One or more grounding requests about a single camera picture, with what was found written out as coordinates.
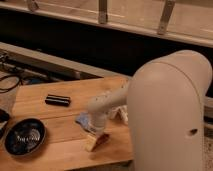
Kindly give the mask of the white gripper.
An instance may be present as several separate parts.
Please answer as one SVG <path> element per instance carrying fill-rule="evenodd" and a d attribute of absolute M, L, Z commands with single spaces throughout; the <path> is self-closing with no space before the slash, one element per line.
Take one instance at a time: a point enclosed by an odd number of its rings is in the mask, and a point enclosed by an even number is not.
<path fill-rule="evenodd" d="M 107 116 L 106 115 L 91 115 L 89 117 L 89 130 L 94 135 L 101 135 L 104 133 L 105 127 L 107 122 Z M 85 143 L 85 149 L 88 152 L 91 152 L 94 150 L 96 143 L 97 143 L 97 137 L 92 134 L 88 134 L 86 137 L 86 143 Z"/>

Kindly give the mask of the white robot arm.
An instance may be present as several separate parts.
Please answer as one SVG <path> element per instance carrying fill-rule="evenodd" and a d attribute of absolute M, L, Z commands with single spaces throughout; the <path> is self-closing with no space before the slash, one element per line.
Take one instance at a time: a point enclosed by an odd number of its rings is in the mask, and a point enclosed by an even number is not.
<path fill-rule="evenodd" d="M 212 67 L 181 50 L 140 67 L 121 88 L 88 103 L 89 126 L 104 132 L 105 112 L 125 105 L 135 171 L 204 171 L 204 104 Z"/>

